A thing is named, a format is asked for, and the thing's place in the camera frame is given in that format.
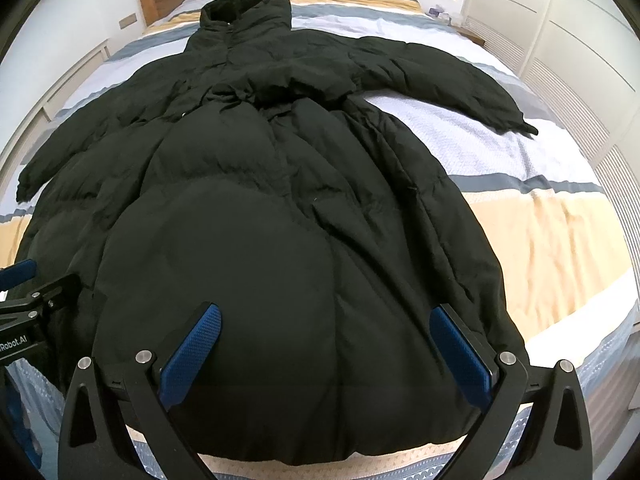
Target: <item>black puffer coat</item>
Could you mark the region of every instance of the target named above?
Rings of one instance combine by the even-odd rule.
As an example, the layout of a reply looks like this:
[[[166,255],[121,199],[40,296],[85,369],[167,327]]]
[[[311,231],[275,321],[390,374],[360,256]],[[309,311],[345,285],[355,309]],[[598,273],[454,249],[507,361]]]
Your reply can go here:
[[[434,348],[431,309],[450,303],[526,360],[524,343],[459,190],[358,92],[535,128],[449,54],[290,22],[288,0],[207,4],[183,54],[78,110],[33,157],[18,199],[50,183],[18,259],[84,289],[32,362],[64,390],[80,357],[130,360],[212,301],[222,335],[170,412],[197,452],[300,464],[456,439],[476,412]]]

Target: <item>wall outlet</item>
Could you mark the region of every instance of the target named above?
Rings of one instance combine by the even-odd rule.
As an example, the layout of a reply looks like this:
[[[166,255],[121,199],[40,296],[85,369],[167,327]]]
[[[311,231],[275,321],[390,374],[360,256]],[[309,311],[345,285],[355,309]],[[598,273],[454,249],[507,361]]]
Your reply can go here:
[[[129,25],[131,25],[132,23],[135,23],[137,20],[138,20],[138,17],[136,16],[136,13],[134,12],[133,14],[130,14],[126,18],[122,18],[118,22],[118,24],[120,25],[120,28],[125,28],[125,27],[129,27]]]

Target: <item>striped bedspread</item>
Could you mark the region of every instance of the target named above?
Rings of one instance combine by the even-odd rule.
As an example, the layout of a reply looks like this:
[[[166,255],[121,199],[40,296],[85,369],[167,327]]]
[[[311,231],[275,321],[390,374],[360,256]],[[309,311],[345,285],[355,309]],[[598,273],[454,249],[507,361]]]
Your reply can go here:
[[[73,111],[144,64],[183,51],[198,28],[200,8],[208,1],[185,1],[114,54],[70,97],[34,149]],[[622,351],[638,294],[620,222],[562,123],[503,63],[427,17],[416,0],[290,2],[293,28],[426,44],[475,65],[509,92],[526,120],[539,130],[533,139],[512,133],[498,136],[459,113],[392,92],[364,96],[407,124],[460,188],[500,260],[508,311],[526,341],[531,363],[552,366],[561,358],[571,360],[588,396]],[[4,265],[13,261],[36,202],[16,204],[16,185],[17,174],[0,205]],[[513,450],[528,413],[524,409],[514,423],[500,460]],[[141,435],[134,439],[143,441]],[[382,478],[382,474],[386,480],[411,479],[437,472],[459,443],[300,467],[203,460],[215,472],[260,480]]]

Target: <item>silver bolt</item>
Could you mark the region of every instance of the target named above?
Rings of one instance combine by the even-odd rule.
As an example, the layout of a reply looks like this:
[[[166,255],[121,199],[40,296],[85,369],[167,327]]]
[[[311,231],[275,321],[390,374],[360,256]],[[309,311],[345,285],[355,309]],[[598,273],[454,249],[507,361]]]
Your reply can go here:
[[[152,353],[149,350],[141,350],[136,354],[136,361],[143,365],[144,363],[151,361],[151,356]]]
[[[502,352],[500,354],[500,361],[506,365],[513,365],[517,361],[516,356],[511,352]]]
[[[89,366],[91,366],[91,358],[83,357],[78,361],[78,368],[81,370],[86,370]]]
[[[568,374],[574,371],[574,365],[572,365],[571,361],[567,361],[566,359],[562,359],[560,361],[560,367]]]

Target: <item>wall switch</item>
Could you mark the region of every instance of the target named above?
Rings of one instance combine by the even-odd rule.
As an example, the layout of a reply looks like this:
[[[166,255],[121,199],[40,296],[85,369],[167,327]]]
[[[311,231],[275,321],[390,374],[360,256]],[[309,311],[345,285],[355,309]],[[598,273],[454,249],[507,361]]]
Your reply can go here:
[[[130,14],[126,18],[122,18],[118,23],[120,24],[120,28],[129,27],[132,23],[135,23],[138,20],[136,13]]]

